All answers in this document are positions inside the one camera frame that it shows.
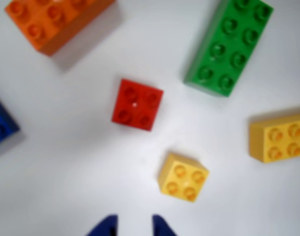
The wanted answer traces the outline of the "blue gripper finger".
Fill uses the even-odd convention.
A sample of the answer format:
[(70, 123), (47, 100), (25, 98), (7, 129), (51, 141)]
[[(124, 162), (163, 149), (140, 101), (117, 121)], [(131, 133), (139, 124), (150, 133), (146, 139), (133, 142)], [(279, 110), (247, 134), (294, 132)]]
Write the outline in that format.
[(87, 236), (116, 236), (118, 229), (118, 216), (109, 215), (101, 220)]
[(164, 218), (160, 215), (152, 216), (153, 236), (177, 236)]

